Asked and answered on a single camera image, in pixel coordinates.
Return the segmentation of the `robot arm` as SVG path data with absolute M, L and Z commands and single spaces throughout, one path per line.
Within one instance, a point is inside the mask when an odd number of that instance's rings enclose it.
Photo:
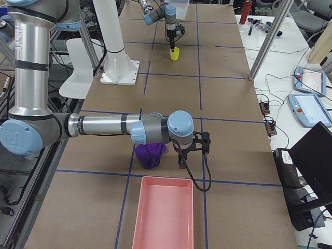
M 195 149 L 192 117 L 183 110 L 161 114 L 81 116 L 47 106 L 50 31 L 59 24 L 80 27 L 78 1 L 8 1 L 15 23 L 15 104 L 1 125 L 1 143 L 27 156 L 61 139 L 79 135 L 129 135 L 134 144 L 173 143 L 179 163 Z
M 138 1 L 143 10 L 143 19 L 147 25 L 164 19 L 165 20 L 165 33 L 166 38 L 170 44 L 171 52 L 175 50 L 175 38 L 177 36 L 177 22 L 176 22 L 176 7 L 173 4 L 169 4 L 165 1 L 161 1 L 157 4 L 157 8 L 154 8 L 149 1 Z

